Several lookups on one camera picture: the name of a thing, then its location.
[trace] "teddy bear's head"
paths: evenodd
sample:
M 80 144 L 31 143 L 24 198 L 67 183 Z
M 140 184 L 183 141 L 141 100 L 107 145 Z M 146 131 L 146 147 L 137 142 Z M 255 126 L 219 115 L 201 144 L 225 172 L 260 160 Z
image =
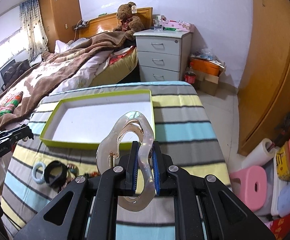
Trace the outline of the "teddy bear's head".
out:
M 136 5 L 136 4 L 133 2 L 122 4 L 117 10 L 116 18 L 119 20 L 125 20 L 128 18 L 131 18 L 133 16 L 132 14 L 133 5 Z

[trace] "white wall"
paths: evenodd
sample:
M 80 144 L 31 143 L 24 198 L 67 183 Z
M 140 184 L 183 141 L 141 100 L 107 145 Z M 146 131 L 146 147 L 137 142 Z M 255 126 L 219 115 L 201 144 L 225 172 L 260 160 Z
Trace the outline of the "white wall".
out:
M 153 7 L 153 14 L 194 24 L 192 52 L 212 48 L 227 65 L 221 81 L 238 87 L 251 38 L 252 0 L 80 0 L 82 17 L 89 20 L 113 13 L 130 1 L 139 8 Z
M 21 27 L 20 22 L 20 9 L 19 6 L 8 11 L 0 17 L 0 42 L 16 32 Z M 21 52 L 19 55 L 14 57 L 15 61 L 23 61 L 28 58 L 27 51 Z M 3 80 L 0 74 L 0 92 L 1 86 L 3 85 Z

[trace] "wooden headboard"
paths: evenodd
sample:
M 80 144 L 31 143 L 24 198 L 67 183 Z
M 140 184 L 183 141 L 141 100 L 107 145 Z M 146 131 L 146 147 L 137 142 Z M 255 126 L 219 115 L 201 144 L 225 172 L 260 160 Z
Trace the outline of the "wooden headboard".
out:
M 153 25 L 152 7 L 138 8 L 137 16 L 141 19 L 145 29 L 149 29 Z M 89 21 L 89 26 L 78 30 L 80 38 L 90 38 L 98 33 L 105 31 L 111 32 L 118 24 L 116 13 L 111 13 L 92 19 Z

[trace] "nightstand top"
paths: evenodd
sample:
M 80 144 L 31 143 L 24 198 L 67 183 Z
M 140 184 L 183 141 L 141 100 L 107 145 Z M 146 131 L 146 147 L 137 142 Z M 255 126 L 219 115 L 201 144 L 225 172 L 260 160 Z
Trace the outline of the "nightstand top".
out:
M 134 36 L 152 36 L 152 37 L 166 37 L 181 39 L 183 36 L 188 35 L 189 32 L 176 32 L 176 31 L 165 31 L 165 30 L 144 30 L 141 32 L 134 33 Z

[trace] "window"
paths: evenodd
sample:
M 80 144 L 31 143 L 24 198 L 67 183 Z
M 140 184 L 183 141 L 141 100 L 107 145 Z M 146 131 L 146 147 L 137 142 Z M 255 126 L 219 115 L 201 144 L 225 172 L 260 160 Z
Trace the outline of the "window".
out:
M 0 42 L 0 68 L 28 47 L 26 33 L 21 29 Z

